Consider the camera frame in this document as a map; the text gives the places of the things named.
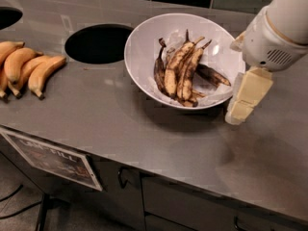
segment white bowl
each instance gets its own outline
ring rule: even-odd
[[[194,74],[193,87],[207,95],[199,99],[198,106],[194,108],[184,107],[160,93],[154,81],[154,64],[161,48],[158,39],[163,38],[167,44],[163,54],[165,59],[166,51],[170,47],[180,46],[184,42],[186,30],[189,30],[191,41],[200,36],[205,37],[197,46],[212,40],[200,62],[224,75],[231,83],[231,87],[220,85],[216,89]],[[229,47],[233,40],[226,30],[209,19],[186,13],[167,13],[152,17],[134,29],[126,41],[124,59],[136,85],[158,102],[177,109],[206,109],[230,98],[236,76],[245,70],[242,53]]]

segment cable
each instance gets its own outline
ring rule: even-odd
[[[0,219],[12,218],[12,217],[14,217],[14,216],[16,216],[16,215],[18,215],[18,214],[20,214],[20,213],[22,213],[22,212],[25,212],[25,211],[27,211],[27,210],[29,210],[29,209],[31,209],[31,208],[33,208],[33,207],[39,205],[39,204],[41,204],[41,201],[36,202],[36,203],[34,203],[34,204],[31,204],[31,205],[29,205],[29,206],[27,206],[27,207],[25,207],[25,208],[23,208],[23,209],[21,209],[21,210],[15,212],[15,213],[9,214],[9,215],[7,215],[7,216],[2,216],[2,217],[0,217]]]
[[[14,192],[12,192],[10,195],[5,196],[4,198],[0,198],[0,202],[7,200],[8,198],[14,196],[17,194],[21,189],[23,188],[23,185],[21,184]]]

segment cabinet door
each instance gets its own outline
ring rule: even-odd
[[[137,230],[144,230],[144,212],[142,203],[141,179],[139,171],[101,158],[93,158],[93,169],[100,175],[103,193],[95,201],[100,201],[104,212]]]
[[[195,230],[296,231],[307,230],[283,220],[277,224],[255,208],[230,207],[203,192],[169,184],[157,178],[142,178],[144,210]]]

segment circular hole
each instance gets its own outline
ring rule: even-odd
[[[84,28],[65,43],[65,51],[72,59],[85,64],[109,64],[124,59],[126,40],[132,28],[104,24]]]
[[[0,30],[10,27],[22,16],[22,11],[10,7],[0,7]]]

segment floor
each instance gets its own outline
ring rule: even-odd
[[[0,231],[35,231],[39,205],[12,218],[1,217],[41,201],[40,190],[0,154],[0,199],[14,192],[20,183],[23,188],[17,194],[0,202]],[[96,214],[85,204],[54,201],[51,207],[47,212],[44,231],[133,231]]]

